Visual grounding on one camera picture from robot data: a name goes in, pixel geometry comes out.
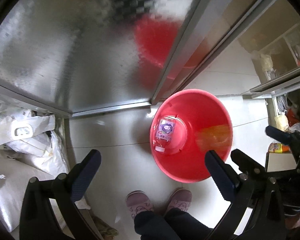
shoe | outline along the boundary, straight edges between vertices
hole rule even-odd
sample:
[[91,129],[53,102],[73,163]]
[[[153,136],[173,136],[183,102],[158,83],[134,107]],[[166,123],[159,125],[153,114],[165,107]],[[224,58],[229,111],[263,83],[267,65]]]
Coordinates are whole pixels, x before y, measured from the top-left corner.
[[143,191],[133,191],[128,194],[126,204],[134,219],[136,215],[143,211],[153,211],[153,205],[150,199]]
[[192,193],[185,188],[178,189],[172,194],[166,213],[172,208],[178,208],[181,211],[188,212],[192,201]]

person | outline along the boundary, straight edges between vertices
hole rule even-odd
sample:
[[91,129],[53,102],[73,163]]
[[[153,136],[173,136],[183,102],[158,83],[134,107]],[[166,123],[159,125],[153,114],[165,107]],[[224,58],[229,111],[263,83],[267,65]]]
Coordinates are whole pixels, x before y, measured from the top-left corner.
[[211,228],[200,223],[188,213],[192,193],[176,190],[169,200],[164,216],[154,213],[153,205],[142,191],[133,191],[126,198],[127,207],[134,220],[134,228],[141,240],[202,240]]

purple label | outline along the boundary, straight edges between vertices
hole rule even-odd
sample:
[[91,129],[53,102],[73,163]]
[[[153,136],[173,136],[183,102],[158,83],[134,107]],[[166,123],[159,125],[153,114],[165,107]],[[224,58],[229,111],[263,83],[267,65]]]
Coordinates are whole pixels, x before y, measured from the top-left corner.
[[155,136],[158,139],[170,141],[171,135],[173,133],[173,128],[174,128],[173,122],[169,122],[167,120],[161,119]]

white bottle cap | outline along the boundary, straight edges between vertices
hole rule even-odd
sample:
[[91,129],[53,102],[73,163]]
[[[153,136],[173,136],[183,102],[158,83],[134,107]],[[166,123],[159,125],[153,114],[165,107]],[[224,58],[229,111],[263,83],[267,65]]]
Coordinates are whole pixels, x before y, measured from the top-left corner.
[[156,146],[154,149],[158,152],[164,152],[164,150],[165,150],[164,148],[159,147],[159,146]]

dark cloth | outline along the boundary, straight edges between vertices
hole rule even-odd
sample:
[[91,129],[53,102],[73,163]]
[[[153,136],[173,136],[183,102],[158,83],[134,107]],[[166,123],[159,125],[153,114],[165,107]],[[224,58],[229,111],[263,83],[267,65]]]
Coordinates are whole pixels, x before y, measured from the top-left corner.
[[212,230],[178,208],[169,210],[165,217],[141,212],[134,219],[134,228],[141,240],[203,240]]

